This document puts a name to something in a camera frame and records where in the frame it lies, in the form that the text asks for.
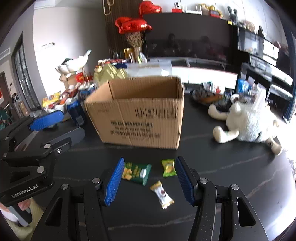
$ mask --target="silver pivot bolt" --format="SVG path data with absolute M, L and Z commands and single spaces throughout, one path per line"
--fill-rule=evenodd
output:
M 40 166 L 40 167 L 37 168 L 37 172 L 38 172 L 39 174 L 43 173 L 44 171 L 45 171 L 44 166 Z
M 231 188 L 232 188 L 233 190 L 238 190 L 238 189 L 239 189 L 239 186 L 236 185 L 236 184 L 232 184 L 232 185 L 231 185 Z
M 48 148 L 50 148 L 50 147 L 51 147 L 51 145 L 50 145 L 49 143 L 47 143 L 47 144 L 44 145 L 44 148 L 45 148 L 45 149 L 48 149 Z
M 207 184 L 207 179 L 202 177 L 202 178 L 200 179 L 200 183 L 202 183 L 202 184 Z
M 68 187 L 69 187 L 69 185 L 65 183 L 61 186 L 61 189 L 66 190 L 66 189 L 68 189 Z
M 94 178 L 92 180 L 93 183 L 100 183 L 101 182 L 101 179 L 99 179 L 98 177 Z

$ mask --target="balloon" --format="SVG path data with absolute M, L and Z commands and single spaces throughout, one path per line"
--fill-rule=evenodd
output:
M 115 20 L 115 25 L 118 27 L 120 34 L 141 32 L 147 29 L 152 30 L 152 27 L 141 18 L 119 17 Z
M 140 4 L 139 13 L 141 18 L 148 13 L 161 13 L 163 9 L 161 6 L 154 5 L 151 1 L 144 1 Z

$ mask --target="blue textured pad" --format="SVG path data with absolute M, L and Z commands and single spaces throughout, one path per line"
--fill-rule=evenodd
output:
M 106 197 L 104 199 L 104 202 L 107 206 L 109 206 L 110 203 L 113 202 L 115 199 L 115 195 L 116 195 L 119 183 L 121 181 L 123 171 L 124 171 L 124 159 L 121 157 L 119 162 L 117 163 L 117 166 L 114 169 L 114 172 L 110 178 L 109 183 L 107 184 Z
M 193 196 L 194 187 L 192 186 L 179 158 L 175 160 L 175 170 L 179 178 L 179 182 L 181 184 L 186 201 L 188 201 L 190 205 L 193 205 L 195 201 Z
M 41 116 L 33 120 L 32 124 L 30 125 L 30 128 L 32 131 L 40 131 L 46 127 L 49 127 L 62 121 L 63 118 L 64 113 L 60 110 L 57 110 L 53 113 Z

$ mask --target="doorway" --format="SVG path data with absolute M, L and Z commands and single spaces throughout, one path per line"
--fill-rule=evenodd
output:
M 18 114 L 15 110 L 15 106 L 12 102 L 4 72 L 0 73 L 0 92 L 1 92 L 0 96 L 2 96 L 0 98 L 0 107 L 7 110 L 12 121 L 18 120 L 19 116 L 18 116 Z

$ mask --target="window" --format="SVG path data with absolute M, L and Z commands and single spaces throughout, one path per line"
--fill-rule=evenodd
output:
M 26 102 L 30 110 L 37 110 L 37 107 L 39 107 L 40 105 L 28 73 L 22 36 L 20 37 L 18 43 L 15 46 L 12 55 L 12 60 L 15 64 L 17 80 L 20 83 L 20 87 L 22 89 Z

